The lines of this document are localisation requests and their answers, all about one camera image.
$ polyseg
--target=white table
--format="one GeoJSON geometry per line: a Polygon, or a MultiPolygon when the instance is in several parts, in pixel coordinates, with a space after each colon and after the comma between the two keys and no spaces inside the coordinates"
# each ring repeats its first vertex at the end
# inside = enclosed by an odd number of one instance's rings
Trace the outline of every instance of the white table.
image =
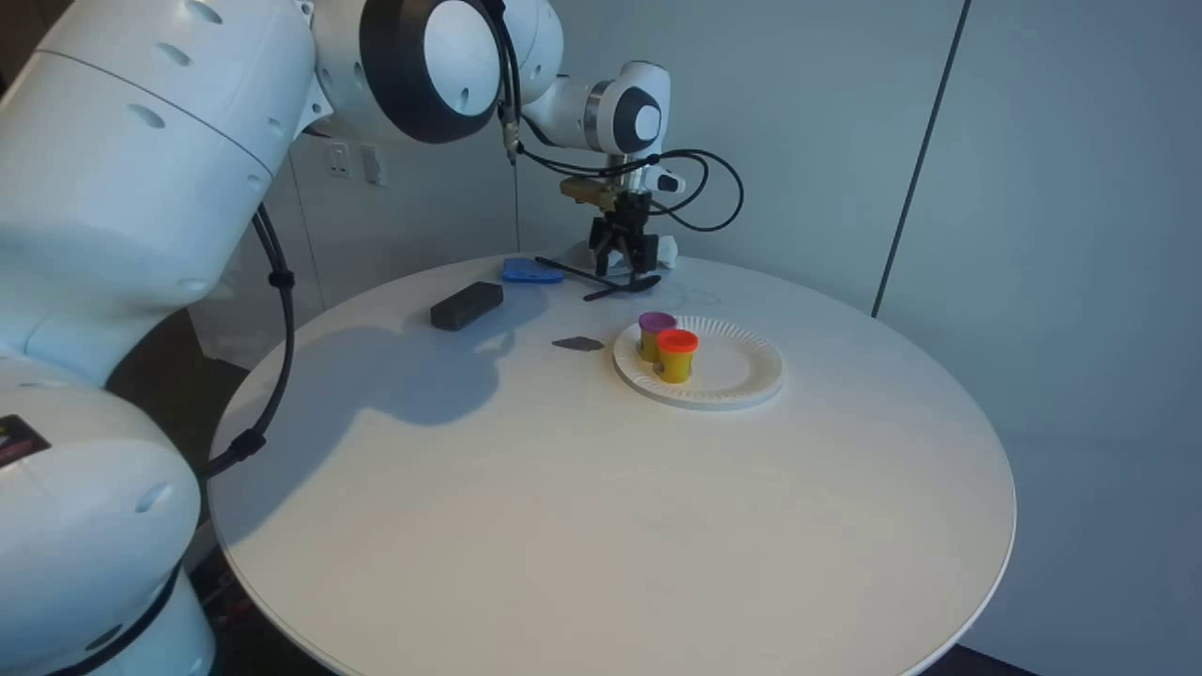
{"type": "MultiPolygon", "coordinates": [[[[310,656],[370,676],[876,676],[935,663],[1014,546],[1014,482],[915,345],[794,283],[683,258],[643,298],[508,286],[494,258],[362,295],[301,330],[270,445],[211,485],[226,556],[310,656]],[[785,390],[683,410],[604,351],[637,311],[723,320],[785,390]]],[[[265,356],[216,449],[263,406],[265,356]]]]}

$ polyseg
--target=black remote control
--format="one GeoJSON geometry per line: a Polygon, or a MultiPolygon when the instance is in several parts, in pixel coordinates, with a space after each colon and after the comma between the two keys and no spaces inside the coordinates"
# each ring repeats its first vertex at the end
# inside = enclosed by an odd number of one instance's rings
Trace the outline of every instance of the black remote control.
{"type": "Polygon", "coordinates": [[[502,300],[502,288],[491,283],[473,283],[449,298],[443,298],[434,307],[429,307],[429,323],[438,330],[461,330],[477,315],[491,311],[502,300]]]}

